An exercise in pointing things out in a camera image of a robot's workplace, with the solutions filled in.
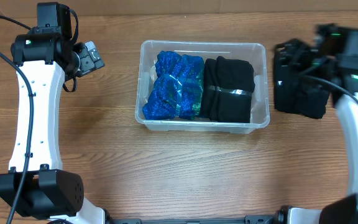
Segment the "sparkly blue knit garment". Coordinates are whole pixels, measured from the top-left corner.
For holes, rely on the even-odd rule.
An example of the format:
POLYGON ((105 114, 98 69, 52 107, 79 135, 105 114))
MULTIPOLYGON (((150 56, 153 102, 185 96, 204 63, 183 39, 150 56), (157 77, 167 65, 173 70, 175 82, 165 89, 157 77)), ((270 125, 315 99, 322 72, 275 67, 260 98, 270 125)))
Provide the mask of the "sparkly blue knit garment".
POLYGON ((155 64, 157 79, 142 112, 148 120, 200 115, 204 92, 204 60, 199 56, 161 51, 155 64))

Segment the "black garment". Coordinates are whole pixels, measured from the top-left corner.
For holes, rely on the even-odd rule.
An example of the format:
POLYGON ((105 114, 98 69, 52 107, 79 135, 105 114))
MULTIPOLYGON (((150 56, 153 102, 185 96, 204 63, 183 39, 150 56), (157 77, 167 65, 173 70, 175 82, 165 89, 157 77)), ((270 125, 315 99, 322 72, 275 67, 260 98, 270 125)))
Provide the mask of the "black garment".
POLYGON ((254 90, 254 68, 248 61, 209 58, 200 116, 220 123, 249 123, 254 90))
POLYGON ((298 74, 312 66, 315 54, 299 39, 277 44, 273 58, 274 107, 290 114, 321 119, 326 113, 329 92, 298 74))

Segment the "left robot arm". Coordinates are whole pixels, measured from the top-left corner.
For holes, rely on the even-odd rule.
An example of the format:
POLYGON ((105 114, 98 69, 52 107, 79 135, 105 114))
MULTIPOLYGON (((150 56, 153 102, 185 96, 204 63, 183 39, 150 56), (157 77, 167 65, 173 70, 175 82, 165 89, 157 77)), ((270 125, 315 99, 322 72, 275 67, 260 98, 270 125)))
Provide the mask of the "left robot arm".
POLYGON ((57 2, 37 5, 37 25, 18 35, 9 64, 19 84, 16 143, 0 197, 12 214, 50 223, 109 223, 107 211, 86 197, 78 174, 63 169, 58 144, 60 95, 104 66, 93 42, 78 41, 74 10, 57 2))

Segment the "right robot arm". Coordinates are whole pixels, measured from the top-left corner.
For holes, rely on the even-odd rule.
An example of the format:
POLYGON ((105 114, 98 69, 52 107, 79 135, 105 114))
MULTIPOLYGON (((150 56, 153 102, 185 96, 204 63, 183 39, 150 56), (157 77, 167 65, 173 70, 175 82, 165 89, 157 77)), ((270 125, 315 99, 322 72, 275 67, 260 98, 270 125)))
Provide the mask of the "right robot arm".
POLYGON ((316 28, 314 45, 300 39, 277 44, 273 58, 276 110, 320 119, 331 100, 344 133, 347 195, 321 210, 283 206, 272 223, 358 223, 358 29, 316 28))

